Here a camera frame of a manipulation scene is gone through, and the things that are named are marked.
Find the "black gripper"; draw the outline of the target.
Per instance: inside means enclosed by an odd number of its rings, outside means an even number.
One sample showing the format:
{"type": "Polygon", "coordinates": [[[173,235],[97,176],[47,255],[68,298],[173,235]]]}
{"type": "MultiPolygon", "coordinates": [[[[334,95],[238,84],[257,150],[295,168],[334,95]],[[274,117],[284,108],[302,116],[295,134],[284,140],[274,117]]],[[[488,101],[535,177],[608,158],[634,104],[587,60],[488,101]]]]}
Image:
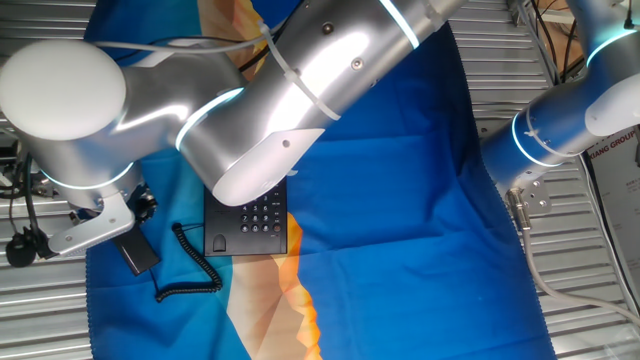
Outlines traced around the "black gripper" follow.
{"type": "Polygon", "coordinates": [[[147,184],[138,185],[126,204],[134,214],[137,224],[150,220],[158,207],[158,202],[147,184]]]}

